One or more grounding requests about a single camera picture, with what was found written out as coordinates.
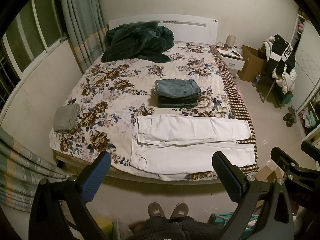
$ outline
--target mattress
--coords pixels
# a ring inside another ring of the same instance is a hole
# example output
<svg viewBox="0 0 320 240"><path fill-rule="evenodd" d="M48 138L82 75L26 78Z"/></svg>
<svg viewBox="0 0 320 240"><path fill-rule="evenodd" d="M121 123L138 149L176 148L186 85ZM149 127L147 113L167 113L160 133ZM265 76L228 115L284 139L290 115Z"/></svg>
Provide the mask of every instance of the mattress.
<svg viewBox="0 0 320 240"><path fill-rule="evenodd" d="M237 143L254 145L256 139L250 115L237 91L228 67L215 47L176 43L166 51L171 62L154 63L125 59L101 63L99 57L84 73L65 104L81 107L77 126L69 134L50 132L50 147L63 157L92 163L102 151L112 157L112 166L133 175L161 180L211 180L214 171L162 175L130 166L132 134L137 116L177 114L247 120L252 137ZM159 79L194 79L201 88L198 105L191 108L158 108L152 95ZM257 164L241 167L244 173L257 171Z"/></svg>

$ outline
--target floral pattern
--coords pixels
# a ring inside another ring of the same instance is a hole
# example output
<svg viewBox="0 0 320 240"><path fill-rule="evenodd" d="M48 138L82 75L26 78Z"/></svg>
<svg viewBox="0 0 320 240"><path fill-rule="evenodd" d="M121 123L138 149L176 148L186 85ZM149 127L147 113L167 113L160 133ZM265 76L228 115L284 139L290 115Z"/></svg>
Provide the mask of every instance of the floral pattern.
<svg viewBox="0 0 320 240"><path fill-rule="evenodd" d="M92 163L109 152L112 166L138 176L164 180L214 179L213 171L158 175L130 166L132 134L137 116L178 114L234 118L219 67L208 46L179 43L165 52L168 63L126 59L101 63L98 58L84 73L65 104L79 104L77 125L68 134L51 131L50 147L74 160ZM151 91L160 78L193 78L202 92L191 109L158 108Z"/></svg>

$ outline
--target blue gripper pad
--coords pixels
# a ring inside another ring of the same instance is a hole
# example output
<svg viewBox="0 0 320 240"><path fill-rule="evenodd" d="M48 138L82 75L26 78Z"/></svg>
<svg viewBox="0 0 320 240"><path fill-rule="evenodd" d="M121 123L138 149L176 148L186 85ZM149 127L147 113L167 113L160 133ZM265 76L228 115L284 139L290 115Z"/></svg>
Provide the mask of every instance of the blue gripper pad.
<svg viewBox="0 0 320 240"><path fill-rule="evenodd" d="M222 152L215 152L212 156L212 166L217 173L220 181L225 187L232 202L240 203L242 201L243 185L238 181L234 171L240 169L230 163Z"/></svg>
<svg viewBox="0 0 320 240"><path fill-rule="evenodd" d="M83 203L91 202L111 167L111 156L101 152L95 161L79 174L78 188Z"/></svg>

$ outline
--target water bottle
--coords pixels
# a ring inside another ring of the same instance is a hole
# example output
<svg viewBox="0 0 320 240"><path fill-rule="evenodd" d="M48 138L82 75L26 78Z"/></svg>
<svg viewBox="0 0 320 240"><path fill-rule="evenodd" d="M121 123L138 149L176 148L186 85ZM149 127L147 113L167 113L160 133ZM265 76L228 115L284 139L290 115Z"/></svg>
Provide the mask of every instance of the water bottle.
<svg viewBox="0 0 320 240"><path fill-rule="evenodd" d="M251 83L251 85L252 85L253 87L256 87L256 86L257 86L257 83L258 83L259 80L260 80L260 78L261 78L261 73L258 73L258 75L255 77L254 81Z"/></svg>

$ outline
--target black and white jacket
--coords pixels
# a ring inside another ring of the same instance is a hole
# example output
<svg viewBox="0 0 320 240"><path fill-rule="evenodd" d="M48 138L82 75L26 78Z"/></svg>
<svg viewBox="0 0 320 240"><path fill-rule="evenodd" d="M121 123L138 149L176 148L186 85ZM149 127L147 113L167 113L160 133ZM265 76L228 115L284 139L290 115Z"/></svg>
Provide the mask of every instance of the black and white jacket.
<svg viewBox="0 0 320 240"><path fill-rule="evenodd" d="M295 67L296 59L291 44L285 41L280 35L275 35L275 42L272 46L270 59L267 63L267 73L276 69L276 74L284 78L284 74Z"/></svg>

